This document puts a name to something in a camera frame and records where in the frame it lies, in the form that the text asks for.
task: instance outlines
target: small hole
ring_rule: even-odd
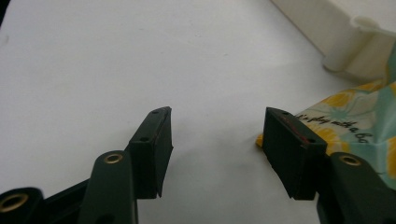
[[[29,196],[27,194],[13,194],[6,197],[3,201],[0,202],[0,213],[6,213],[13,211],[19,207],[21,207],[24,203],[27,202]]]
[[[107,214],[96,219],[95,224],[111,224],[116,219],[113,215]]]
[[[340,160],[348,165],[360,166],[361,162],[351,156],[341,156]]]
[[[122,160],[121,154],[111,154],[105,157],[105,163],[112,164]]]

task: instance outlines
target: yellow flower pattern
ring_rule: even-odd
[[[396,178],[396,136],[388,140],[388,174]]]
[[[335,107],[344,106],[350,102],[354,95],[355,92],[353,90],[341,91],[324,99],[322,103]]]

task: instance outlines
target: white plastic container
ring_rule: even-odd
[[[395,0],[272,0],[324,54],[323,65],[362,81],[385,75],[396,40]]]

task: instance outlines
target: black plastic part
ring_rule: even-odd
[[[171,111],[170,107],[163,107],[148,113],[125,149],[132,158],[138,199],[162,196],[173,149]]]
[[[327,143],[289,112],[267,107],[262,149],[295,200],[313,200],[316,164],[325,157]]]
[[[46,199],[49,224],[70,224],[78,220],[79,208],[89,180],[65,189]]]
[[[46,219],[46,207],[41,190],[13,189],[0,195],[1,224],[41,223]]]
[[[0,1],[0,28],[3,23],[3,18],[6,16],[7,7],[10,0],[1,0]]]
[[[131,164],[125,151],[110,151],[96,160],[79,212],[79,224],[137,223]]]
[[[330,160],[328,177],[345,224],[396,223],[396,197],[367,161],[343,152]]]

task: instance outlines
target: patterned cloth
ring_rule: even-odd
[[[327,154],[364,158],[396,189],[396,45],[383,80],[338,92],[296,117],[328,143]]]

